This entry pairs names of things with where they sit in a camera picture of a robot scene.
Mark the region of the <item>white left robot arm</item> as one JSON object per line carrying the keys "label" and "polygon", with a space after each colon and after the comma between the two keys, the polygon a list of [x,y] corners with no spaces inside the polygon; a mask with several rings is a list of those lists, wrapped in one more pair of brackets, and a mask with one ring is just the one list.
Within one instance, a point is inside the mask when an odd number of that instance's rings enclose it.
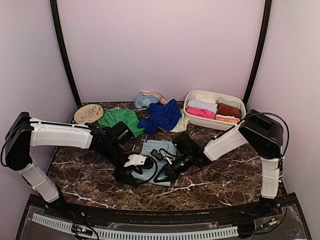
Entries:
{"label": "white left robot arm", "polygon": [[31,157],[32,147],[57,146],[93,150],[109,160],[117,182],[136,187],[137,181],[129,174],[125,163],[129,158],[122,146],[134,134],[122,121],[113,127],[94,123],[69,124],[43,121],[21,112],[7,132],[0,153],[3,167],[18,172],[51,210],[60,218],[71,213],[63,193],[40,169]]}

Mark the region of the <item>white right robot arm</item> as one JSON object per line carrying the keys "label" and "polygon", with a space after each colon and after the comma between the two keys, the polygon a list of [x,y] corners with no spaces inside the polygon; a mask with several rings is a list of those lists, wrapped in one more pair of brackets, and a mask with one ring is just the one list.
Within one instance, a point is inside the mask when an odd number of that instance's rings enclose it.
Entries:
{"label": "white right robot arm", "polygon": [[255,213],[266,217],[275,208],[273,200],[278,195],[283,175],[283,159],[289,145],[283,140],[284,135],[289,134],[289,126],[282,117],[252,109],[239,123],[213,137],[204,146],[199,146],[187,133],[178,135],[172,141],[179,153],[174,160],[170,160],[171,154],[162,148],[152,150],[153,157],[166,161],[153,181],[172,182],[193,166],[202,168],[236,148],[249,144],[262,163],[262,201],[255,205]]}

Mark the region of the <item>light blue towel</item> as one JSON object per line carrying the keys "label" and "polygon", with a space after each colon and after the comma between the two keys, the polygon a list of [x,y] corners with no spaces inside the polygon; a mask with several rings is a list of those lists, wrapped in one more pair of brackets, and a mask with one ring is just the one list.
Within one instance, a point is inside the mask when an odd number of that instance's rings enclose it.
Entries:
{"label": "light blue towel", "polygon": [[150,179],[153,175],[153,178],[151,178],[148,183],[155,184],[155,185],[160,185],[160,186],[165,186],[169,187],[171,185],[171,182],[160,182],[160,183],[155,183],[153,181],[154,177],[156,174],[160,171],[160,169],[167,163],[166,161],[159,161],[156,158],[154,158],[151,155],[151,151],[153,149],[159,150],[159,149],[165,149],[169,153],[176,155],[177,154],[177,149],[174,146],[174,144],[171,141],[159,141],[159,140],[148,140],[145,142],[142,146],[141,154],[146,155],[151,157],[152,159],[155,160],[156,165],[153,163],[153,166],[151,169],[143,169],[142,174],[139,174],[135,171],[131,172],[131,175],[136,179],[136,180],[141,180],[146,182],[148,179]]}

